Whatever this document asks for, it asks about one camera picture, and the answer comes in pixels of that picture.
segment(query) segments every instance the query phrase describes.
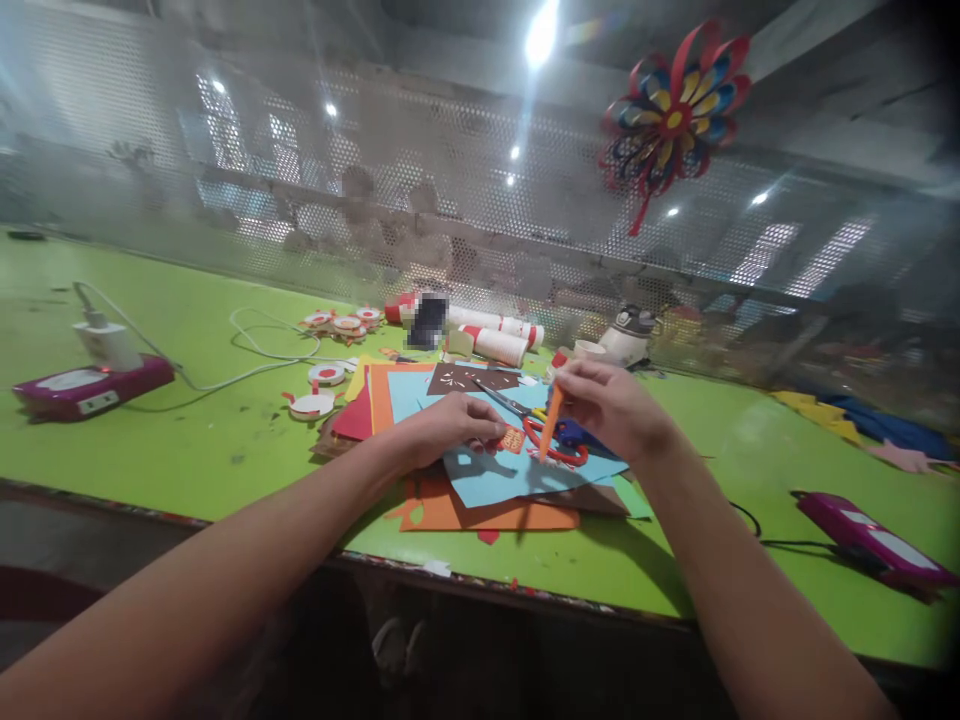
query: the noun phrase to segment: ceiling light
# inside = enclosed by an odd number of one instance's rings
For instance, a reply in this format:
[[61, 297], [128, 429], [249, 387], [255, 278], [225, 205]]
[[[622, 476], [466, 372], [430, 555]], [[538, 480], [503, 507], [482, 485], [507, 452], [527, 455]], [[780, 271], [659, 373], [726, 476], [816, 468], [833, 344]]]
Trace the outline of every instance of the ceiling light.
[[534, 70], [543, 67], [553, 51], [553, 43], [557, 38], [558, 4], [559, 0], [547, 0], [530, 24], [525, 50], [527, 62]]

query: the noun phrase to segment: perforated metal mesh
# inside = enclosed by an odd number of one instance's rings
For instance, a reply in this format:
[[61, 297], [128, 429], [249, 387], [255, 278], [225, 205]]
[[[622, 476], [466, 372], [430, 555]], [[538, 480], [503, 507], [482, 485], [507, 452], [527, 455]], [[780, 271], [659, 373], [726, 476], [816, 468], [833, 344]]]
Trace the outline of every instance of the perforated metal mesh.
[[[553, 343], [636, 302], [665, 320], [659, 365], [956, 422], [953, 205], [741, 145], [630, 237], [637, 203], [596, 169], [602, 108], [318, 60], [297, 18], [251, 42], [146, 7], [0, 10], [3, 220], [336, 299], [442, 286]], [[837, 343], [875, 352], [812, 351]]]

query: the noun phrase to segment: pink paper cutout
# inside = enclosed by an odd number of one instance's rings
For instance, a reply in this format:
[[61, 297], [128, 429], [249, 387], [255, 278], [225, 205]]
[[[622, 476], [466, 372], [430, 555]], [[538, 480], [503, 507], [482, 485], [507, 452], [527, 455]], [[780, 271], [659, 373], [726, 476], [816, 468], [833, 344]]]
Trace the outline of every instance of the pink paper cutout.
[[876, 455], [881, 460], [886, 460], [894, 467], [910, 473], [937, 473], [939, 475], [942, 473], [931, 468], [930, 464], [950, 464], [946, 460], [928, 458], [925, 453], [919, 450], [905, 450], [904, 448], [897, 447], [889, 440], [884, 440], [881, 447], [867, 448], [867, 452], [871, 455]]

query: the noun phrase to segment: white cable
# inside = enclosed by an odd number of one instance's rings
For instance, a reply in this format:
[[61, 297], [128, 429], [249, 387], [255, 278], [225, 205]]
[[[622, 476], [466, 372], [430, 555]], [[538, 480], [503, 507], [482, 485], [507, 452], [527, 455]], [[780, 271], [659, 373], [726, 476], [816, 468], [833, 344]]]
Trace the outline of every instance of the white cable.
[[[133, 332], [136, 333], [137, 336], [141, 340], [143, 340], [143, 342], [145, 342], [151, 350], [153, 350], [153, 352], [155, 352], [157, 355], [159, 355], [168, 363], [170, 363], [173, 369], [176, 370], [178, 373], [180, 373], [180, 376], [183, 378], [183, 381], [191, 389], [196, 390], [197, 392], [209, 392], [211, 390], [219, 390], [220, 388], [226, 387], [227, 385], [232, 385], [233, 383], [239, 382], [240, 380], [245, 380], [251, 375], [256, 375], [257, 373], [263, 372], [264, 370], [272, 370], [273, 368], [286, 367], [288, 365], [295, 365], [296, 363], [302, 362], [304, 360], [324, 360], [324, 361], [335, 362], [343, 359], [343, 358], [318, 357], [317, 352], [320, 350], [320, 338], [314, 337], [313, 335], [308, 333], [306, 330], [303, 330], [302, 328], [298, 328], [295, 325], [291, 325], [290, 323], [284, 322], [280, 318], [276, 318], [273, 315], [270, 315], [269, 313], [263, 312], [262, 310], [257, 310], [256, 308], [251, 308], [251, 307], [242, 307], [242, 308], [237, 308], [232, 313], [230, 313], [230, 324], [233, 325], [240, 332], [240, 334], [243, 335], [249, 341], [249, 343], [253, 346], [254, 351], [256, 353], [263, 355], [264, 357], [275, 358], [277, 360], [286, 360], [286, 362], [272, 363], [270, 365], [261, 365], [260, 367], [254, 368], [249, 372], [243, 373], [242, 375], [237, 375], [237, 377], [231, 378], [230, 380], [224, 380], [223, 382], [217, 383], [216, 385], [206, 385], [206, 386], [196, 385], [187, 375], [186, 371], [183, 369], [183, 366], [180, 365], [180, 363], [173, 360], [169, 355], [163, 352], [160, 348], [158, 348], [146, 335], [144, 335], [143, 331], [140, 330], [139, 327], [137, 327], [137, 324], [133, 322], [133, 320], [131, 320], [129, 316], [123, 310], [121, 310], [120, 307], [115, 302], [113, 302], [113, 300], [108, 298], [106, 294], [104, 294], [101, 290], [94, 287], [90, 283], [86, 283], [82, 281], [74, 282], [73, 287], [77, 291], [77, 294], [80, 296], [81, 300], [83, 301], [84, 307], [86, 307], [90, 303], [89, 303], [89, 300], [87, 300], [81, 288], [86, 288], [96, 293], [101, 300], [103, 300], [107, 305], [109, 305], [113, 309], [113, 311], [117, 313], [117, 315], [119, 315], [124, 322], [127, 323], [130, 329], [133, 330]], [[261, 348], [260, 345], [257, 344], [257, 341], [254, 340], [253, 337], [251, 337], [250, 333], [248, 333], [246, 330], [240, 327], [240, 325], [237, 323], [237, 319], [236, 319], [237, 315], [239, 315], [242, 312], [248, 312], [248, 311], [258, 313], [265, 318], [269, 318], [274, 322], [280, 323], [281, 325], [284, 325], [285, 327], [290, 328], [291, 330], [299, 333], [300, 335], [305, 335], [306, 337], [309, 337], [311, 340], [314, 340], [316, 342], [316, 345], [314, 345], [313, 350], [306, 355], [274, 355], [273, 353], [268, 353], [263, 348]]]

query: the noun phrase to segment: person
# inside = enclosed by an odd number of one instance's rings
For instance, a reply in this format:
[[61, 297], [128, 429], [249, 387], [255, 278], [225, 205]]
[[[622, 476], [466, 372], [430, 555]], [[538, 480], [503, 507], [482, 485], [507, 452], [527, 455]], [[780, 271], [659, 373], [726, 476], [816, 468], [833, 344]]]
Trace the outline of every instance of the person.
[[[896, 717], [631, 375], [574, 361], [556, 382], [566, 413], [639, 478], [742, 717]], [[452, 393], [209, 526], [0, 676], [0, 717], [164, 717], [284, 603], [392, 483], [461, 443], [496, 453], [504, 432], [490, 405]]]

